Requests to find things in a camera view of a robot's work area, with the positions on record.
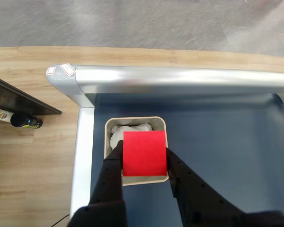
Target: white tissue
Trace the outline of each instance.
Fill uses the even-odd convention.
[[[123,140],[123,132],[125,131],[152,131],[150,124],[140,124],[138,126],[114,126],[112,128],[112,137],[110,138],[110,146],[114,149],[120,140]]]

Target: white label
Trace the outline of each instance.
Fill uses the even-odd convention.
[[[12,115],[14,113],[12,112],[8,112],[6,110],[1,110],[2,113],[0,115],[0,121],[4,121],[4,122],[9,122],[10,123],[10,118],[12,117]]]
[[[46,71],[46,75],[53,75],[55,74],[55,71],[56,71],[56,67],[49,67]]]
[[[68,63],[60,65],[60,68],[68,75],[71,76],[76,70]]]

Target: plastic bin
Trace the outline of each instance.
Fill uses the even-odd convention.
[[[109,141],[112,136],[111,129],[114,126],[137,126],[140,124],[148,123],[152,126],[154,131],[165,131],[166,147],[167,134],[166,125],[162,118],[160,117],[124,117],[124,118],[111,118],[105,124],[105,148],[104,148],[104,158],[106,158],[112,151]],[[168,174],[166,176],[123,176],[123,186],[144,184],[144,183],[159,183],[164,182],[169,178]]]

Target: black can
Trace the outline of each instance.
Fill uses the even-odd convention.
[[[14,127],[23,127],[38,129],[42,126],[43,122],[41,119],[36,118],[26,113],[14,113],[10,119],[10,123]]]

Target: sticker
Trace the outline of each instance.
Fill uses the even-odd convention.
[[[68,75],[71,76],[76,70],[68,63],[60,65],[60,68]]]
[[[7,117],[7,115],[5,113],[1,114],[0,118],[1,119],[5,119]]]
[[[46,75],[53,75],[55,74],[55,71],[56,71],[56,67],[49,67],[46,71]]]
[[[37,129],[37,128],[39,128],[39,125],[32,125],[32,126],[29,126],[29,124],[27,124],[27,125],[23,125],[22,128]]]

